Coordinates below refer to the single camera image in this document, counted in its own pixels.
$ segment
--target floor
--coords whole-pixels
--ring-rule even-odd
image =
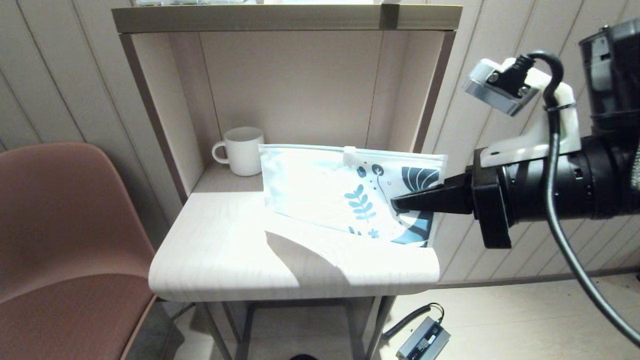
[[[640,283],[635,275],[595,281],[621,315],[640,329]],[[438,360],[640,359],[640,350],[617,333],[575,281],[429,290],[402,296],[385,328],[428,302],[444,306],[442,324],[451,333]],[[260,309],[255,314],[249,358],[288,360],[307,352],[319,360],[351,359],[345,318],[341,307]],[[396,359],[397,349],[422,319],[389,343],[382,343],[378,360]],[[127,360],[187,359],[221,357],[193,307],[156,303]]]

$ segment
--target chair seat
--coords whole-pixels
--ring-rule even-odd
[[[119,359],[152,293],[142,277],[92,275],[0,304],[0,359]]]

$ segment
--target pink chair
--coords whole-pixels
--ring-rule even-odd
[[[100,149],[0,153],[0,359],[124,359],[155,300],[153,256]]]

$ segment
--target screw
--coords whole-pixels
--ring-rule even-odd
[[[493,74],[489,75],[489,78],[487,79],[487,81],[490,83],[494,83],[498,81],[498,77],[499,77],[498,73],[494,72]]]
[[[525,96],[529,93],[529,88],[527,88],[526,86],[523,86],[522,88],[518,89],[518,96]]]

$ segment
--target white mug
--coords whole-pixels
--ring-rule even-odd
[[[252,176],[262,172],[258,144],[264,143],[262,130],[256,127],[237,127],[225,133],[225,139],[211,149],[213,158],[222,164],[229,164],[231,172],[239,176]],[[224,146],[227,158],[216,155],[216,149]]]

